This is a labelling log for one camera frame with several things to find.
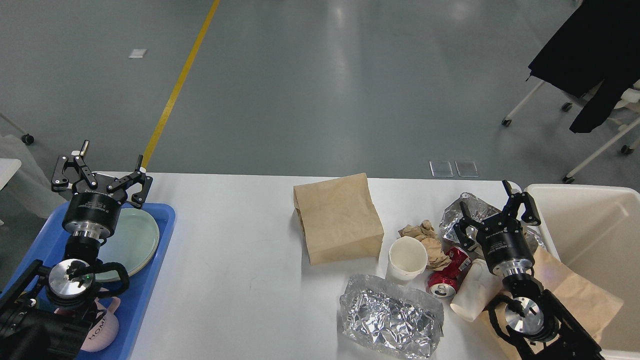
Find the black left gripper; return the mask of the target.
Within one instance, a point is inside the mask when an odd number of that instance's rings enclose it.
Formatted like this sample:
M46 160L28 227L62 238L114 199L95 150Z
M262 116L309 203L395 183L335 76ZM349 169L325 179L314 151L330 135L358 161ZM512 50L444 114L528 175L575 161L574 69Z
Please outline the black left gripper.
M106 187L107 194L94 192L98 189L98 180L84 159L89 145L90 141L85 140L80 150L58 155L51 175L51 190L55 193L72 191L62 219L62 228L67 233L76 235L80 231L87 231L94 239L107 239L114 235L122 203L142 209L154 178L143 169L144 155L140 154L134 171L112 180ZM136 185L140 185L141 189L129 196L128 189ZM78 186L90 191L76 191Z

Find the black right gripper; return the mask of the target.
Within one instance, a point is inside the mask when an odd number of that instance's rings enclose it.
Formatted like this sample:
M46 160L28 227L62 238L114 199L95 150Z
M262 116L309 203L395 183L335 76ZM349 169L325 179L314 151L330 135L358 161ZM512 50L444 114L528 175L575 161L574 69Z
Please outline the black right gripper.
M535 199L528 192L514 192L507 180L502 185L508 199L496 214L498 226L488 227L487 218L476 221L469 214L468 205L458 202L462 217L455 223L454 232L466 252L483 254L491 274L507 277L533 269L534 255L525 240L522 223L540 226L542 221ZM467 234L470 227L477 230L478 242Z

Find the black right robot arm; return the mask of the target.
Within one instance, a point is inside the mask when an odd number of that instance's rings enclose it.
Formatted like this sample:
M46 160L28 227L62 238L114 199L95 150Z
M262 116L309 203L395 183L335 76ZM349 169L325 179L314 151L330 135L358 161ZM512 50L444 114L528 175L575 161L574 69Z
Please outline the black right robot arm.
M509 292L496 295L487 305L494 332L522 360L601 360L602 349L594 338L535 279L534 255L522 227L541 224L534 198L513 191L507 180L502 185L508 199L500 212L477 221L460 202L462 216L453 227L464 249L480 248L488 271Z

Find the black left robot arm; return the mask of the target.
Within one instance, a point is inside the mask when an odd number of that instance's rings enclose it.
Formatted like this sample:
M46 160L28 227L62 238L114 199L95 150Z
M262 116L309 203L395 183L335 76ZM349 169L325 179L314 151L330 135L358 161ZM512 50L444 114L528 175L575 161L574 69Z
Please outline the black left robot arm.
M114 177L92 171L80 150L60 155L50 178L55 193L70 191L62 219L69 234L60 262L35 259L1 296L3 360L73 360L85 338L106 314L96 300L130 288L119 262L103 262L99 251L114 235L123 205L142 208L153 184L140 154L132 173Z

